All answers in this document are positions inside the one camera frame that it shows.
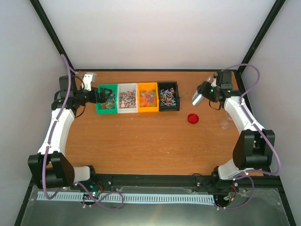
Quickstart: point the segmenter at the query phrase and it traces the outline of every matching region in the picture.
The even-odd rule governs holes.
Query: wooden table
[[[208,100],[195,107],[197,86],[213,72],[97,72],[98,84],[177,81],[181,97],[178,112],[96,114],[87,104],[73,122],[66,156],[73,166],[93,165],[97,173],[210,175],[215,166],[232,158],[238,131],[223,130],[225,110],[214,110]],[[237,89],[236,80],[232,82]],[[199,122],[187,122],[196,113]]]

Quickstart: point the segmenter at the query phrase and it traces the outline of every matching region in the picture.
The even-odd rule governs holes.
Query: wire
[[[93,195],[88,191],[88,189],[86,189],[86,187],[85,187],[81,182],[78,182],[77,184],[80,185],[80,186],[85,190],[85,192],[89,195],[89,197],[95,202],[94,204],[91,205],[91,207],[93,207],[93,206],[95,206],[95,205],[98,205],[98,206],[104,208],[105,210],[118,210],[118,209],[120,209],[120,208],[123,206],[123,204],[124,204],[124,196],[123,196],[122,193],[120,193],[120,192],[109,192],[109,193],[105,194],[101,199],[96,200],[96,199],[93,197]],[[116,207],[116,208],[108,208],[108,207],[103,206],[103,205],[100,203],[102,200],[104,200],[104,199],[105,199],[107,196],[109,196],[110,194],[118,194],[118,195],[121,196],[121,204],[120,204],[118,207]]]
[[[233,68],[233,67],[237,67],[237,66],[249,66],[253,69],[255,69],[255,71],[257,72],[257,80],[256,82],[254,83],[253,86],[251,86],[246,92],[244,92],[241,96],[240,96],[240,99],[239,99],[239,102],[240,104],[242,103],[242,100],[243,100],[243,97],[249,93],[251,90],[253,90],[255,88],[255,86],[258,84],[259,82],[259,79],[260,79],[260,72],[258,70],[257,67],[255,67],[254,65],[251,65],[251,64],[238,64],[238,65],[233,65],[231,67],[228,67],[226,68],[225,70],[228,70],[230,68]],[[268,146],[270,147],[270,149],[272,150],[273,154],[275,155],[275,158],[276,158],[276,161],[277,161],[277,164],[278,164],[278,169],[276,172],[266,172],[266,171],[263,171],[263,170],[255,170],[255,169],[251,169],[251,170],[248,170],[247,172],[259,172],[259,173],[264,173],[264,174],[267,174],[267,175],[270,175],[270,176],[279,176],[281,170],[282,170],[282,166],[281,166],[281,161],[280,161],[280,158],[277,154],[277,151],[275,150],[274,146],[271,144],[271,142],[268,140],[268,138],[265,136],[265,134],[260,130],[260,128],[256,125],[256,121],[253,121],[251,115],[249,114],[248,110],[245,108],[244,105],[241,104],[241,107],[244,111],[244,113],[246,114],[246,116],[248,117],[249,121],[252,123],[252,125],[255,127],[255,129],[259,132],[259,134],[262,136],[262,138],[265,140],[265,142],[268,144]],[[245,172],[241,172],[241,173],[238,173],[236,176],[239,176],[239,175],[242,175],[244,174]]]
[[[246,206],[246,205],[251,201],[251,199],[253,198],[255,186],[254,186],[254,182],[253,182],[252,178],[251,178],[250,176],[248,176],[248,175],[245,175],[245,176],[240,176],[240,177],[238,177],[238,178],[235,178],[235,180],[241,180],[241,179],[243,179],[243,178],[249,178],[250,181],[251,181],[251,184],[252,184],[252,193],[251,193],[251,196],[249,197],[249,199],[248,199],[247,201],[245,201],[243,204],[241,204],[241,205],[239,205],[239,206],[227,208],[227,206],[229,205],[229,204],[227,204],[227,206],[224,207],[224,210],[236,210],[236,209],[239,209],[239,208],[241,208],[241,207],[244,207],[244,206]]]
[[[55,100],[57,99],[57,97],[58,97],[58,94],[60,93],[60,91],[57,91],[56,93],[55,93]]]
[[[99,181],[98,185],[100,186],[100,193],[103,193],[103,184],[101,181]]]
[[[71,68],[68,64],[68,61],[67,61],[67,69],[69,69],[69,71],[72,71],[75,75],[78,75],[78,76],[81,76],[81,77],[84,77],[84,75],[82,73],[79,73],[77,71],[75,71],[73,68]]]
[[[233,198],[235,197],[235,195],[236,195],[236,193],[237,193],[237,190],[236,190],[236,188],[233,186],[233,185],[230,185],[230,187],[234,190],[234,196],[233,196]]]
[[[77,76],[77,75],[73,75],[72,77],[75,77],[75,78],[77,78],[78,80],[81,81],[82,88],[79,91],[83,91],[85,89],[84,81],[79,76]]]
[[[77,116],[75,116],[75,118],[78,118],[78,117],[80,117],[84,112],[85,112],[85,109],[86,109],[86,105],[84,105],[84,109],[83,109],[83,111],[79,114],[79,115],[77,115]]]
[[[219,111],[219,110],[221,109],[221,105],[219,106],[219,108],[212,107],[212,106],[211,106],[211,100],[209,100],[209,106],[210,106],[211,108],[217,110],[217,111]]]
[[[47,193],[47,188],[46,188],[46,165],[47,165],[47,156],[48,156],[48,152],[49,152],[49,147],[51,145],[51,138],[52,138],[52,135],[53,135],[53,132],[55,130],[55,126],[58,122],[58,120],[60,119],[62,113],[63,113],[63,110],[66,106],[66,103],[67,103],[67,100],[68,100],[68,97],[69,97],[69,94],[70,94],[70,90],[71,90],[71,72],[70,72],[70,67],[68,65],[68,61],[66,59],[66,57],[61,54],[65,64],[66,64],[66,67],[67,67],[67,72],[68,72],[68,88],[67,88],[67,93],[66,93],[66,98],[65,100],[63,101],[63,104],[62,104],[62,107],[59,111],[59,113],[57,114],[57,117],[56,117],[56,121],[53,122],[52,124],[52,127],[50,129],[50,133],[49,133],[49,136],[48,136],[48,146],[46,147],[46,150],[45,150],[45,154],[44,154],[44,159],[43,159],[43,166],[42,166],[42,187],[43,187],[43,191],[44,191],[44,194],[45,194],[45,197],[47,199],[53,199],[56,194],[60,191],[60,188],[58,188],[55,193],[52,195],[52,196],[49,196],[48,193]]]

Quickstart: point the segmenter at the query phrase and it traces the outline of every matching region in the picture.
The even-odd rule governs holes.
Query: red bottle cap
[[[196,114],[189,114],[187,120],[191,124],[196,124],[198,122],[198,116]]]

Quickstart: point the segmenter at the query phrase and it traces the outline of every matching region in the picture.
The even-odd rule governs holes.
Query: white cable carrier
[[[100,194],[99,198],[102,198],[107,193]],[[122,193],[124,196],[124,203],[134,204],[202,204],[213,205],[213,195],[210,194],[127,194]],[[38,192],[38,201],[69,201],[69,202],[82,202],[87,193],[77,192],[59,192],[55,198],[48,200],[44,192]],[[85,202],[93,202],[88,197]],[[121,203],[121,196],[118,194],[110,194],[104,198],[101,202],[116,202]]]

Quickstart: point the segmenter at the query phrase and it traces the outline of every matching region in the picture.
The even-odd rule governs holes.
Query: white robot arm
[[[232,71],[224,70],[198,86],[193,95],[193,105],[207,98],[212,102],[219,102],[220,107],[229,113],[240,134],[233,150],[233,158],[213,171],[219,180],[232,180],[237,174],[253,169],[267,168],[271,164],[272,150],[260,136],[258,129],[262,131],[268,140],[274,145],[275,134],[265,128],[254,118],[246,106],[245,100],[240,98],[238,90],[233,90],[231,82]]]
[[[92,88],[91,83],[95,81],[95,73],[86,73],[82,82],[82,88],[77,90],[74,77],[72,78],[72,88],[59,120],[57,116],[61,111],[62,103],[66,97],[68,86],[67,76],[59,79],[61,90],[60,99],[55,96],[51,105],[51,122],[46,134],[45,140],[38,150],[37,155],[31,155],[28,159],[28,165],[32,176],[38,188],[42,188],[42,162],[47,155],[47,164],[51,163],[52,167],[46,169],[47,188],[71,186],[79,181],[89,180],[95,174],[92,166],[73,167],[65,158],[65,145],[71,124],[74,121],[76,111],[79,106],[86,103],[104,103],[111,95],[110,89],[102,89],[98,92],[97,88]]]

